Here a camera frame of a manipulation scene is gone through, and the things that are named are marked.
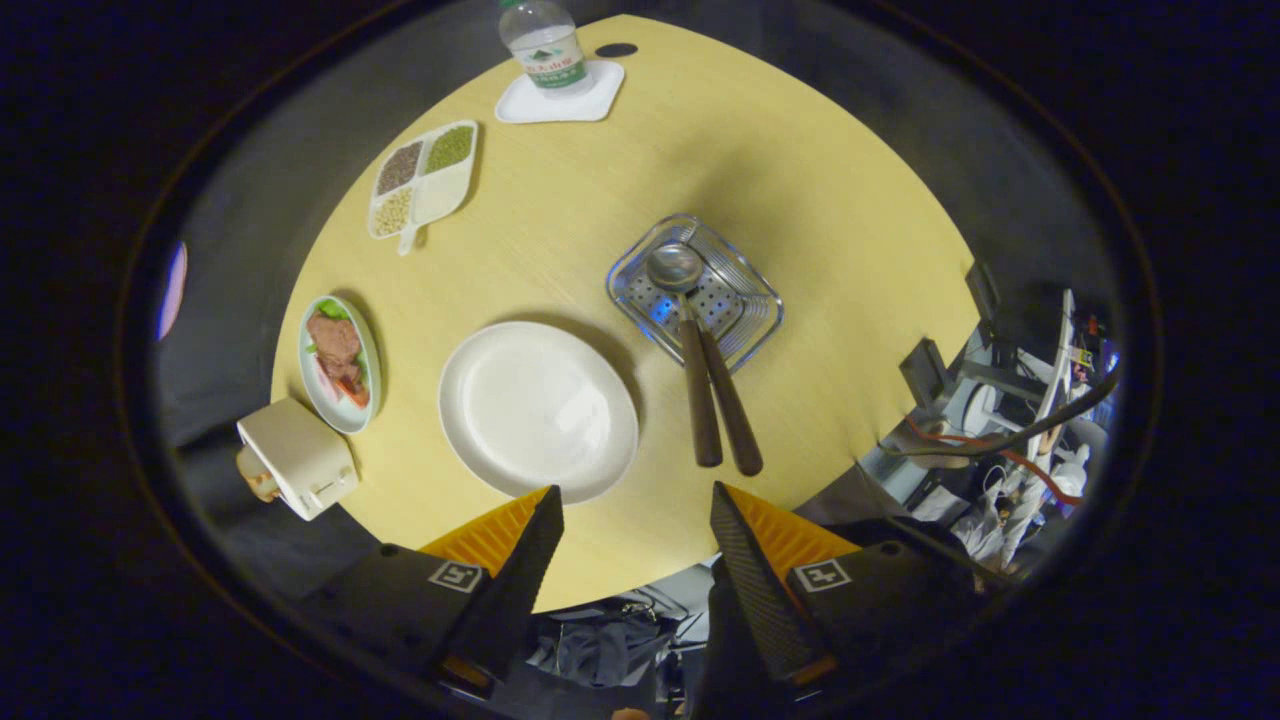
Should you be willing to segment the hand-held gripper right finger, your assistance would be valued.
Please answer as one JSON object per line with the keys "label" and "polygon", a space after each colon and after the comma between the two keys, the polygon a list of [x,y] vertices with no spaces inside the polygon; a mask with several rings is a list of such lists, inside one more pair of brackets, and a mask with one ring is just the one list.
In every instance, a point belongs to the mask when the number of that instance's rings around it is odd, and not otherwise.
{"label": "hand-held gripper right finger", "polygon": [[986,615],[963,543],[878,484],[787,511],[717,483],[712,701],[859,698],[914,674]]}

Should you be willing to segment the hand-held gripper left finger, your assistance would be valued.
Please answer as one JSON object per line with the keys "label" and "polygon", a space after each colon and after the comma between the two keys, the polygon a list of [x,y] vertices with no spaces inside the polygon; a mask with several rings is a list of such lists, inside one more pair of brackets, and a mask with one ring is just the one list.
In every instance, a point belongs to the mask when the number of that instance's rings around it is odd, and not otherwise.
{"label": "hand-held gripper left finger", "polygon": [[379,546],[301,609],[397,673],[492,691],[524,647],[563,532],[561,488],[544,486],[421,548]]}

